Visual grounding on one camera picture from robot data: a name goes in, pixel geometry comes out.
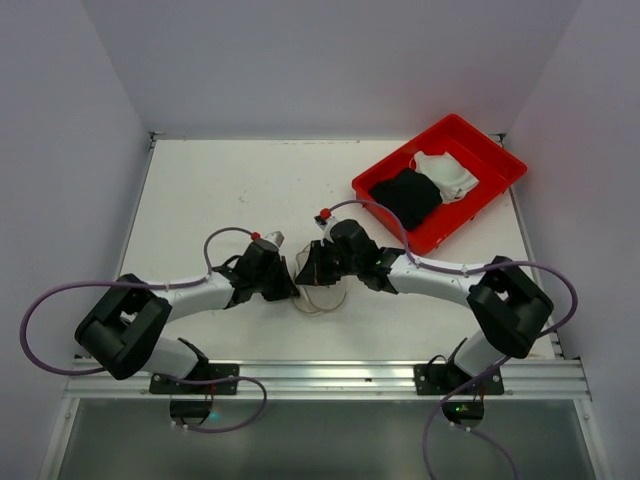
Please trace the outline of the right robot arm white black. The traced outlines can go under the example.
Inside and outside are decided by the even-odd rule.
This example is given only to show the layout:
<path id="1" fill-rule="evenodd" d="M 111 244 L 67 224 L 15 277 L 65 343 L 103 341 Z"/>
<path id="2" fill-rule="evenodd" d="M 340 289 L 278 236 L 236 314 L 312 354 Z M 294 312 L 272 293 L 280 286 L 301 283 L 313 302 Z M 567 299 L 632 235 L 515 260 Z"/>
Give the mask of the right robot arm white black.
<path id="1" fill-rule="evenodd" d="M 331 286 L 354 276 L 373 291 L 424 295 L 469 308 L 479 331 L 448 360 L 450 369 L 469 377 L 504 357 L 527 357 L 554 310 L 551 299 L 507 257 L 495 257 L 489 271 L 476 274 L 445 262 L 427 269 L 405 249 L 377 246 L 353 219 L 329 219 L 320 227 L 324 236 L 311 242 L 295 283 Z"/>

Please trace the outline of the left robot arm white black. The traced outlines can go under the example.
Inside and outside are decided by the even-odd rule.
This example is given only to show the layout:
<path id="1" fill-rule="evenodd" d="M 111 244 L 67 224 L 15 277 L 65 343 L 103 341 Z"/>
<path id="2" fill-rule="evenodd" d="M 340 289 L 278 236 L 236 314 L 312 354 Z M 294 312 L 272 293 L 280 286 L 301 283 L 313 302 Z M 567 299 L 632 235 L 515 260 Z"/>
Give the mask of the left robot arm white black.
<path id="1" fill-rule="evenodd" d="M 81 321 L 75 340 L 117 380 L 143 371 L 203 381 L 207 357 L 187 340 L 164 337 L 164 327 L 197 313 L 234 308 L 255 294 L 267 302 L 297 297 L 280 254 L 283 241 L 279 231 L 256 238 L 233 266 L 218 267 L 185 288 L 154 292 L 127 274 Z"/>

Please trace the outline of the white mesh laundry bag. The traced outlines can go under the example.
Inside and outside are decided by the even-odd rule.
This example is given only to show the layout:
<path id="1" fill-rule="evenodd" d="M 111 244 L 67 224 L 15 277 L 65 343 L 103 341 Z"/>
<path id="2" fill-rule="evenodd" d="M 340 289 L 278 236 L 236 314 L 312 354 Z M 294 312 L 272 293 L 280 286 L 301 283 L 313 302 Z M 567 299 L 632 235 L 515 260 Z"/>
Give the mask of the white mesh laundry bag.
<path id="1" fill-rule="evenodd" d="M 324 315 L 338 310 L 347 298 L 347 283 L 339 281 L 331 286 L 298 286 L 299 296 L 292 300 L 296 309 L 310 316 Z"/>

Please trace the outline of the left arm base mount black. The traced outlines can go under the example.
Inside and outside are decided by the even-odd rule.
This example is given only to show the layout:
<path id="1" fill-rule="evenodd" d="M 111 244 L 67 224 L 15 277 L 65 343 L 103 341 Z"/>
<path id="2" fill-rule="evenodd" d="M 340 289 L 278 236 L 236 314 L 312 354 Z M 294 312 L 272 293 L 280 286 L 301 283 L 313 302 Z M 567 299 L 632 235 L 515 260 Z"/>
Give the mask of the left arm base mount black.
<path id="1" fill-rule="evenodd" d="M 187 377 L 189 383 L 154 374 L 150 381 L 149 393 L 170 397 L 169 415 L 172 420 L 201 426 L 213 414 L 213 400 L 216 395 L 233 396 L 237 392 L 235 382 L 211 384 L 211 381 L 229 379 L 239 373 L 238 364 L 209 363 L 197 366 Z"/>

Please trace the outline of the white bra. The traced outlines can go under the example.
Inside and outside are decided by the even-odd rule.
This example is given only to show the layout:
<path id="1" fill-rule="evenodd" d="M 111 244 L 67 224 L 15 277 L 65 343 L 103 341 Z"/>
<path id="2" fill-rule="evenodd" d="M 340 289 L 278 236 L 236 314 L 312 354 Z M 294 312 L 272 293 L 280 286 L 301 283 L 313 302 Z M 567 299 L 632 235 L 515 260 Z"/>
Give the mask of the white bra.
<path id="1" fill-rule="evenodd" d="M 418 151 L 412 158 L 412 166 L 436 185 L 444 204 L 463 200 L 479 185 L 478 178 L 449 152 L 427 155 Z"/>

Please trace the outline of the black garment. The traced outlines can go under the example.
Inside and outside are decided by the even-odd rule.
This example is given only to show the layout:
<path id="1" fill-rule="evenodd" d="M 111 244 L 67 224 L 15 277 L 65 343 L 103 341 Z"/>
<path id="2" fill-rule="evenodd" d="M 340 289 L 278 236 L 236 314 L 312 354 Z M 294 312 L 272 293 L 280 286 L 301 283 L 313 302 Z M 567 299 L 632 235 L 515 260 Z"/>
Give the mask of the black garment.
<path id="1" fill-rule="evenodd" d="M 436 184 L 410 168 L 376 183 L 368 193 L 376 203 L 393 212 L 409 232 L 419 228 L 443 203 Z"/>

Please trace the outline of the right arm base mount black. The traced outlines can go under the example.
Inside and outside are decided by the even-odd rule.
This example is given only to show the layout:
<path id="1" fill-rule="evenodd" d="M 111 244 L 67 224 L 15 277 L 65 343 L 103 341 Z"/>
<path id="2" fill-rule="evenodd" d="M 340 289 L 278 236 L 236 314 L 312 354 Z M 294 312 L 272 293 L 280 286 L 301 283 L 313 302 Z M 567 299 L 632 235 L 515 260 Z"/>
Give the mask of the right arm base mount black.
<path id="1" fill-rule="evenodd" d="M 472 377 L 456 367 L 452 360 L 436 355 L 426 363 L 413 366 L 413 381 L 418 396 L 444 397 L 453 390 L 470 382 Z M 451 398 L 440 410 L 444 417 L 455 426 L 474 428 L 480 425 L 485 415 L 485 402 L 489 396 L 500 396 L 505 388 L 500 371 L 481 380 L 474 380 L 459 395 L 470 400 Z"/>

